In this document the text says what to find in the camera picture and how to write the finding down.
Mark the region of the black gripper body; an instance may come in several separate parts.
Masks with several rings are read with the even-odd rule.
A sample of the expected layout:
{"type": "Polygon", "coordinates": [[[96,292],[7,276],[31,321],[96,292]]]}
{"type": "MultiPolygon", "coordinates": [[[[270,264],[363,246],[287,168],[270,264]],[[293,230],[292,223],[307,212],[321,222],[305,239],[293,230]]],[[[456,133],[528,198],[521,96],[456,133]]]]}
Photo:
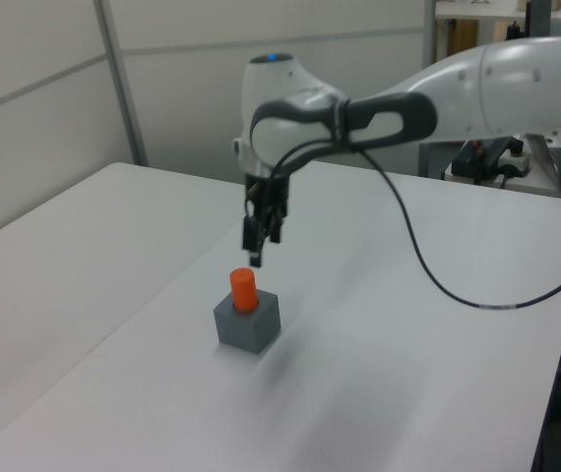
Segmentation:
{"type": "Polygon", "coordinates": [[[282,218],[287,216],[289,177],[268,178],[247,174],[245,176],[245,209],[248,216],[275,211],[282,218]]]}

